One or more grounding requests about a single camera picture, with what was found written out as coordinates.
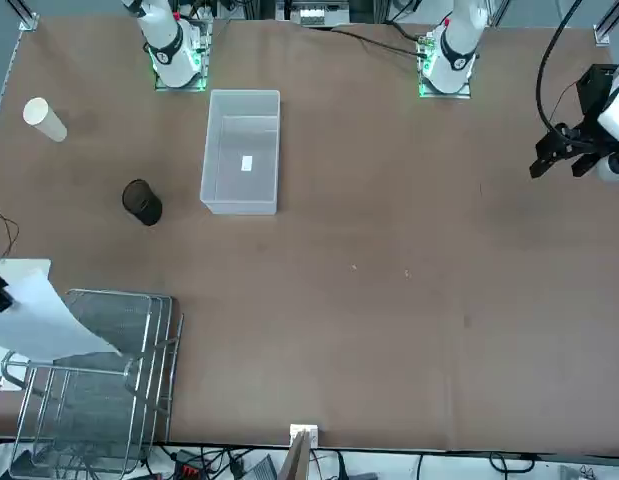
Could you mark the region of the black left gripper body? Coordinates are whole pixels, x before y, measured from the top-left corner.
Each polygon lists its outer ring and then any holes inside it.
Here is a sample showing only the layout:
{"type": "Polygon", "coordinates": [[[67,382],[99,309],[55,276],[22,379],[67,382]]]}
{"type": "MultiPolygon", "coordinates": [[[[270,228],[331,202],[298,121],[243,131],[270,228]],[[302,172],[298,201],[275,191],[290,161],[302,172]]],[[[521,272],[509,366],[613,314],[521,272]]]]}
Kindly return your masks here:
{"type": "Polygon", "coordinates": [[[602,113],[618,67],[618,64],[592,64],[576,82],[584,123],[592,123],[602,113]]]}

